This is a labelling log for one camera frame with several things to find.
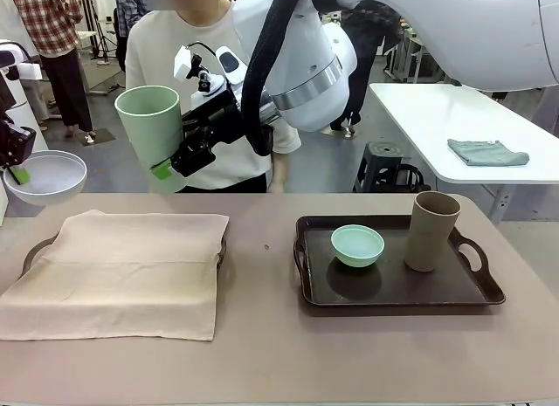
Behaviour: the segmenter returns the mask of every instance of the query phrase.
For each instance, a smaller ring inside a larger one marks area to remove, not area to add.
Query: cloth napkin
[[[228,222],[98,211],[68,218],[45,255],[0,297],[0,340],[211,341]]]
[[[449,140],[448,147],[468,166],[524,166],[530,161],[530,156],[527,153],[514,153],[500,141]]]

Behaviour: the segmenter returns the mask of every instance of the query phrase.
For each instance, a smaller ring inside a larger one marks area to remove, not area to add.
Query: mint green bowl
[[[362,225],[344,225],[332,233],[336,257],[345,265],[364,268],[383,254],[384,240],[376,231]]]

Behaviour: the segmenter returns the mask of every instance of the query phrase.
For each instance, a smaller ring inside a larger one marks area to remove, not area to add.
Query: cup
[[[169,159],[183,141],[178,93],[164,86],[140,86],[119,96],[114,106],[148,178],[149,187],[159,193],[175,193],[184,188],[184,177],[177,172],[161,180],[150,170]]]
[[[460,210],[460,203],[447,194],[429,191],[416,196],[404,256],[411,269],[418,272],[435,269]]]

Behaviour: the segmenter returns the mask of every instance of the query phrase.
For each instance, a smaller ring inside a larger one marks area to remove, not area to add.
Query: brown cup
[[[460,210],[460,203],[447,194],[430,191],[416,196],[404,257],[411,269],[418,272],[435,269]]]

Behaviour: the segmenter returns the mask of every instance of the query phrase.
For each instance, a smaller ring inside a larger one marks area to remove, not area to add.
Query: red plaid shirt
[[[79,0],[14,0],[39,54],[57,57],[79,43],[74,25],[82,18]]]

